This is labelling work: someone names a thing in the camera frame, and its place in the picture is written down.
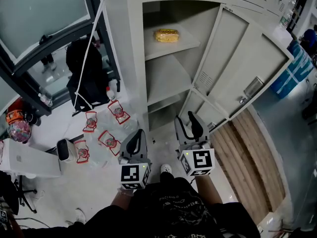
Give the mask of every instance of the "cabinet shelf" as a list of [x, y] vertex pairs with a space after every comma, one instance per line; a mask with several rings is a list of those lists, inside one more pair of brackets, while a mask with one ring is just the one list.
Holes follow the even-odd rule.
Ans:
[[155, 112], [157, 110], [160, 110], [160, 109], [165, 108], [165, 107], [167, 107], [167, 106], [169, 106], [169, 105], [171, 105], [171, 104], [173, 104], [175, 102], [180, 101], [180, 99], [181, 98], [180, 98], [179, 94], [177, 94], [177, 95], [169, 97], [169, 98], [167, 98], [165, 100], [156, 102], [156, 103], [148, 106], [148, 112], [149, 112], [149, 114], [153, 113], [153, 112]]
[[[175, 43], [162, 43], [154, 38], [154, 32], [161, 28], [176, 29], [179, 40]], [[144, 29], [144, 54], [145, 61], [165, 56], [181, 50], [198, 47], [200, 42], [195, 39], [185, 28], [178, 23], [162, 24]]]
[[177, 111], [173, 105], [169, 105], [163, 109], [157, 110], [149, 114], [150, 131], [160, 128], [174, 121], [176, 115], [177, 115]]
[[173, 55], [146, 62], [148, 106], [189, 90], [191, 78]]

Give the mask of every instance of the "office chair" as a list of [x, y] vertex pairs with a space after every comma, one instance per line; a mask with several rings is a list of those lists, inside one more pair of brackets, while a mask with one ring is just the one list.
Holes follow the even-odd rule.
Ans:
[[11, 181], [11, 176], [5, 172], [0, 171], [0, 196], [3, 196], [4, 200], [8, 206], [12, 209], [14, 215], [19, 213], [19, 205], [26, 205], [30, 208], [33, 213], [37, 211], [31, 208], [29, 202], [26, 200], [25, 193], [37, 193], [36, 189], [34, 190], [23, 190], [22, 189], [22, 176], [19, 178], [19, 182], [16, 179], [14, 183]]
[[20, 176], [19, 182], [17, 179], [15, 179], [14, 181], [14, 186], [16, 187], [17, 191], [18, 191], [18, 197], [19, 197], [19, 203], [20, 205], [22, 205], [23, 207], [25, 206], [25, 204], [29, 207], [29, 209], [31, 210], [31, 212], [33, 213], [37, 213], [37, 211], [31, 208], [29, 202], [26, 200], [24, 194], [25, 193], [30, 193], [33, 192], [34, 194], [37, 194], [37, 190], [36, 189], [31, 189], [31, 190], [23, 190], [23, 185], [22, 185], [22, 177]]

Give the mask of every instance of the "window frame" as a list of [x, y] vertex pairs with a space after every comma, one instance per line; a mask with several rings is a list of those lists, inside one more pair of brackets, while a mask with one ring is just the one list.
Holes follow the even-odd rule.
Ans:
[[[39, 115], [49, 116], [54, 108], [70, 100], [67, 88], [61, 89], [53, 95], [53, 106], [46, 106], [39, 98], [39, 84], [28, 73], [28, 70], [41, 59], [66, 44], [78, 40], [80, 37], [91, 34], [100, 0], [85, 0], [90, 19], [72, 25], [58, 33], [51, 35], [43, 44], [35, 47], [30, 53], [14, 64], [4, 48], [0, 45], [0, 76], [3, 80], [19, 94], [25, 101], [38, 110]], [[106, 29], [103, 13], [97, 22], [96, 31], [101, 43], [105, 45], [111, 71], [108, 72], [109, 80], [120, 81], [120, 76], [114, 60], [109, 36]]]

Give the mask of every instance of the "white appliance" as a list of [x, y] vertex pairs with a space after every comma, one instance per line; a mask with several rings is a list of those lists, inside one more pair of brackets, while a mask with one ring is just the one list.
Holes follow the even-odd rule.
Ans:
[[61, 176], [58, 156], [39, 151], [12, 139], [3, 141], [0, 170], [27, 177], [54, 178]]

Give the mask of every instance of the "white sneaker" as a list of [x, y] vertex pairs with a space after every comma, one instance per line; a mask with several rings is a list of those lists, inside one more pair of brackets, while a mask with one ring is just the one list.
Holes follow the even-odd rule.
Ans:
[[77, 208], [75, 210], [75, 213], [76, 213], [76, 222], [81, 222], [81, 223], [85, 224], [86, 223], [86, 216], [85, 216], [84, 212], [81, 209]]
[[42, 73], [45, 73], [48, 69], [49, 69], [49, 67], [50, 67], [50, 65], [49, 64], [45, 64], [45, 65], [43, 65], [43, 70], [42, 70]]
[[163, 164], [161, 167], [160, 167], [160, 173], [163, 173], [163, 172], [168, 172], [168, 173], [172, 173], [172, 168], [169, 164]]
[[56, 69], [56, 67], [57, 67], [56, 62], [54, 62], [54, 61], [53, 62], [49, 62], [49, 64], [50, 64], [51, 70], [54, 71]]

